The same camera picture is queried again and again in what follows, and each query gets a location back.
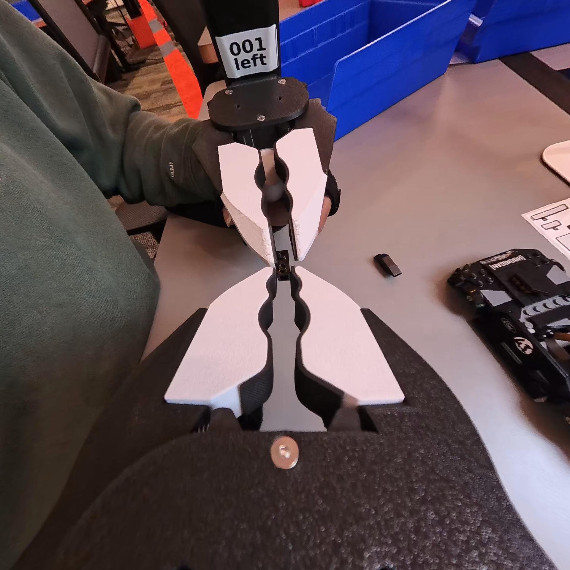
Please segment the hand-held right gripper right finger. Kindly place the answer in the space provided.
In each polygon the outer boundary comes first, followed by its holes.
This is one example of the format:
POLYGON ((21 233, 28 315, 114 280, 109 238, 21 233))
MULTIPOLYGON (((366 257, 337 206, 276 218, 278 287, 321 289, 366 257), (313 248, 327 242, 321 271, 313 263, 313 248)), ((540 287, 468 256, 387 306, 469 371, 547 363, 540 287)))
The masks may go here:
POLYGON ((360 307, 303 267, 294 268, 295 390, 326 428, 341 408, 404 401, 360 307))

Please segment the sticker sheet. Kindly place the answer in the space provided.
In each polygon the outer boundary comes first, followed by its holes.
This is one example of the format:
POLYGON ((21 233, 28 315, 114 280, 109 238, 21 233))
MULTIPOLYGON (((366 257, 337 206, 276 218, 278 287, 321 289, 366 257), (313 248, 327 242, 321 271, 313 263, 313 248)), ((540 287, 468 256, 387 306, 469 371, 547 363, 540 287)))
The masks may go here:
POLYGON ((524 213, 522 217, 569 259, 569 198, 524 213))

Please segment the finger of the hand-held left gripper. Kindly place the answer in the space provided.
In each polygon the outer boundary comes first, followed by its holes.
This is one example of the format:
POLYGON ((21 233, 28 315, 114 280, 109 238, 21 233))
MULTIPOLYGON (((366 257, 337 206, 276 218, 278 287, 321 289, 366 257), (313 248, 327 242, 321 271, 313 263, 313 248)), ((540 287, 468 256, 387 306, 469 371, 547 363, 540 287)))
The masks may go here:
POLYGON ((275 267, 273 232, 263 211, 265 170, 258 149, 232 142, 218 147, 222 202, 246 244, 275 267))
POLYGON ((276 142, 276 171, 291 202, 294 256, 302 261, 318 234, 327 182, 312 128, 295 129, 276 142))

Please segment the orange striped object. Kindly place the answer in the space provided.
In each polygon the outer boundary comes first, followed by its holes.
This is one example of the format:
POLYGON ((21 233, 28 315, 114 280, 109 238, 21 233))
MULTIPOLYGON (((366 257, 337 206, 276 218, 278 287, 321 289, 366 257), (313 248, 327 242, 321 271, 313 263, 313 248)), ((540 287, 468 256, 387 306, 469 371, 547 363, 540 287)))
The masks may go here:
POLYGON ((167 70, 172 77, 186 113, 190 118, 198 118, 203 103, 203 95, 196 74, 181 51, 175 46, 166 30, 166 23, 162 23, 149 1, 138 1, 138 3, 167 65, 167 70))

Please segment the white booklet stand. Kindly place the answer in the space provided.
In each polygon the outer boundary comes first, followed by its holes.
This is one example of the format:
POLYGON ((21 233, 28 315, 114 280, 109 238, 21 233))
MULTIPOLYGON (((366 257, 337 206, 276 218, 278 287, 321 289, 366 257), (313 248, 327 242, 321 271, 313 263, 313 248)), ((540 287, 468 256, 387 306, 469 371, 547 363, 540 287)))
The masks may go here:
POLYGON ((562 141, 545 148, 541 160, 547 168, 569 184, 569 146, 570 141, 562 141))

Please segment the black lego car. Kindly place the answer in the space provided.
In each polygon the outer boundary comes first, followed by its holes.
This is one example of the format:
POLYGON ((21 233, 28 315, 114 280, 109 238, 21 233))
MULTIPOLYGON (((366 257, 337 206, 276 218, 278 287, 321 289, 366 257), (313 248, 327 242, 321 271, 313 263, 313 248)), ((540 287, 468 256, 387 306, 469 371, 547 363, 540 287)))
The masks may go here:
POLYGON ((457 268, 447 283, 473 306, 473 325, 534 399, 569 405, 569 275, 537 249, 457 268))

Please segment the long black lego piece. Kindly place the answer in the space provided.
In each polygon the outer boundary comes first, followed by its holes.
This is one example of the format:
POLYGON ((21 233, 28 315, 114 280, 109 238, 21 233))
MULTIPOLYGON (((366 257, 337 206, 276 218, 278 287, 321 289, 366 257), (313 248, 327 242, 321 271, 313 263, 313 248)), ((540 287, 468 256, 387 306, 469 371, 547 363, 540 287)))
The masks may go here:
POLYGON ((377 254, 373 260, 377 267, 387 276, 398 277, 402 274, 402 271, 389 254, 377 254))

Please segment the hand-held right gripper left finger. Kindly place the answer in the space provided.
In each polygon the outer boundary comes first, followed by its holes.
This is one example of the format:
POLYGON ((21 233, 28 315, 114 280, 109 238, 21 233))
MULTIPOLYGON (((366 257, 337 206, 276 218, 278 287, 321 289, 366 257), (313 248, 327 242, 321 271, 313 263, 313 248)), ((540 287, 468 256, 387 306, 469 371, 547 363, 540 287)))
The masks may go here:
POLYGON ((168 403, 250 414, 273 389, 276 272, 264 268, 218 296, 208 307, 166 393, 168 403))

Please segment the blue storage bin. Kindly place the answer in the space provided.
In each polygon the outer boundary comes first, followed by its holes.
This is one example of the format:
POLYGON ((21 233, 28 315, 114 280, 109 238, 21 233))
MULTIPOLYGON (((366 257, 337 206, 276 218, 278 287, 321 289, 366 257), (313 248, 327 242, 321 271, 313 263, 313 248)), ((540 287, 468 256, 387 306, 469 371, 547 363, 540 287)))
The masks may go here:
POLYGON ((569 1, 477 1, 456 50, 473 63, 569 42, 569 1))
POLYGON ((280 22, 281 71, 336 139, 446 72, 475 1, 321 1, 280 22))

